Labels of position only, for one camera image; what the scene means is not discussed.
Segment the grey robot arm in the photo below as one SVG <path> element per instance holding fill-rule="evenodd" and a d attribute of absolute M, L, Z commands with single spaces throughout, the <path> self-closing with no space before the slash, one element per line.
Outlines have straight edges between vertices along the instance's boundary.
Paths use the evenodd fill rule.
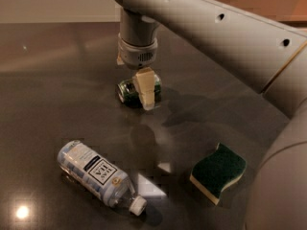
<path fill-rule="evenodd" d="M 214 0 L 115 1 L 128 67 L 154 61 L 162 24 L 290 117 L 255 176 L 243 230 L 307 230 L 307 34 Z"/>

